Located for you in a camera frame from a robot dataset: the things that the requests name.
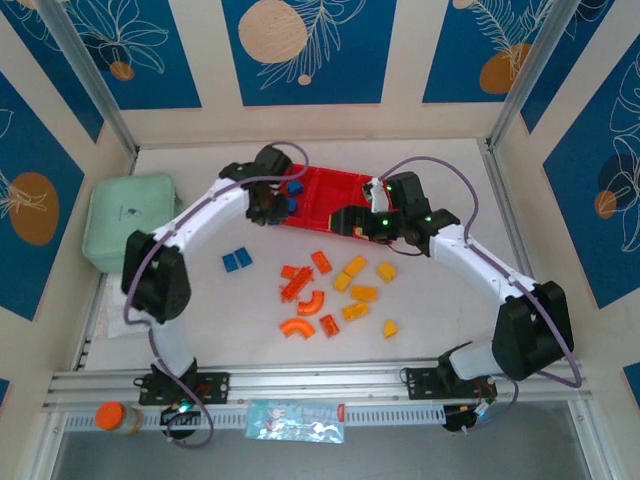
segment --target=plastic jar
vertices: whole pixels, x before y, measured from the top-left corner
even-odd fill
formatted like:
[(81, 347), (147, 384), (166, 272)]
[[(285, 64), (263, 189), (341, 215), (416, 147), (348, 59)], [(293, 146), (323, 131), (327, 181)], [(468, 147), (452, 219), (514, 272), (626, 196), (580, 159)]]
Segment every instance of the plastic jar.
[(96, 412), (96, 425), (115, 433), (132, 434), (142, 426), (142, 412), (120, 402), (107, 402)]

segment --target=red tray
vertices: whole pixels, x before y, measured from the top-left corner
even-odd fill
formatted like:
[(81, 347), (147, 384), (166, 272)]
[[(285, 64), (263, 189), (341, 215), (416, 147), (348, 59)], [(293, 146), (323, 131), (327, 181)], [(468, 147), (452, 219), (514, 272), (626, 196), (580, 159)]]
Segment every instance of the red tray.
[[(293, 173), (302, 170), (303, 165), (294, 164)], [(298, 209), (283, 225), (305, 228), (318, 232), (331, 232), (329, 218), (336, 210), (349, 205), (368, 207), (362, 186), (371, 180), (370, 175), (341, 172), (328, 168), (309, 167), (298, 180), (304, 191), (293, 197), (298, 201)]]

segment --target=yellow block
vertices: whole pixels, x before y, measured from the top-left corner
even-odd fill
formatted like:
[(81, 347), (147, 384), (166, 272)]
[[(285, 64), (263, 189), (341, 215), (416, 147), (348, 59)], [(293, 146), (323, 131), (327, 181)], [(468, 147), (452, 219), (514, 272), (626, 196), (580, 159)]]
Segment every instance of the yellow block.
[(361, 302), (373, 302), (378, 298), (378, 289), (376, 287), (354, 285), (351, 288), (351, 298)]
[(358, 255), (356, 258), (351, 260), (351, 263), (344, 267), (343, 272), (349, 275), (350, 277), (355, 277), (360, 270), (362, 270), (367, 265), (367, 259)]
[(398, 333), (398, 326), (393, 320), (387, 320), (387, 323), (384, 324), (384, 338), (391, 338), (396, 333)]
[(356, 303), (342, 309), (342, 316), (347, 322), (364, 317), (367, 313), (369, 313), (369, 306), (364, 302)]
[(346, 273), (340, 273), (333, 281), (333, 288), (338, 290), (340, 293), (343, 293), (351, 283), (351, 277)]
[(396, 269), (393, 268), (393, 265), (387, 262), (381, 263), (377, 272), (378, 276), (387, 283), (396, 278), (397, 275)]

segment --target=metal bracket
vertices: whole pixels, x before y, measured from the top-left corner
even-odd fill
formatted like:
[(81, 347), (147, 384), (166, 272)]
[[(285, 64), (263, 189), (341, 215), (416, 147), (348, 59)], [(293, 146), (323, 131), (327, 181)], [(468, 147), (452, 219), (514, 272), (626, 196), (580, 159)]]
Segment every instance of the metal bracket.
[[(140, 387), (140, 405), (171, 405), (184, 397), (184, 392), (173, 383), (158, 382), (154, 374), (136, 378), (133, 384)], [(229, 374), (226, 372), (202, 372), (195, 374), (195, 393), (205, 405), (225, 405), (229, 393)]]
[(450, 389), (438, 377), (437, 368), (404, 368), (405, 383), (409, 400), (447, 400), (478, 398), (482, 385), (489, 377), (478, 377), (472, 381), (460, 382)]

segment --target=orange block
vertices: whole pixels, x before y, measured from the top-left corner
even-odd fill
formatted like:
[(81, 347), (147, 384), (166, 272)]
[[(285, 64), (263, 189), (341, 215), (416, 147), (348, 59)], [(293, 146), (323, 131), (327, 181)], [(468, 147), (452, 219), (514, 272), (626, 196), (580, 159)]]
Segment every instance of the orange block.
[(283, 302), (292, 302), (298, 298), (300, 291), (313, 280), (313, 269), (311, 267), (302, 267), (296, 272), (291, 281), (282, 288), (280, 299)]
[(298, 302), (298, 315), (309, 316), (318, 313), (324, 303), (324, 292), (314, 290), (311, 292), (311, 300), (308, 302)]
[(324, 333), (327, 334), (327, 337), (331, 338), (334, 335), (340, 333), (340, 329), (336, 324), (336, 321), (333, 319), (332, 315), (326, 315), (320, 319), (320, 325), (322, 325), (322, 329)]
[(327, 260), (327, 257), (324, 255), (322, 250), (319, 250), (316, 253), (312, 253), (311, 258), (313, 259), (313, 263), (316, 264), (316, 267), (318, 267), (318, 270), (320, 270), (321, 274), (324, 275), (325, 273), (329, 273), (331, 270), (333, 270), (333, 267), (329, 263), (329, 260)]
[(280, 272), (280, 276), (282, 278), (286, 278), (288, 280), (291, 280), (293, 277), (296, 276), (296, 272), (298, 271), (298, 269), (296, 267), (292, 267), (291, 265), (285, 265), (284, 267), (282, 267), (282, 271)]
[(294, 333), (299, 333), (305, 339), (316, 333), (316, 329), (313, 328), (313, 325), (302, 318), (290, 318), (280, 325), (280, 330), (284, 333), (285, 337), (290, 337)]

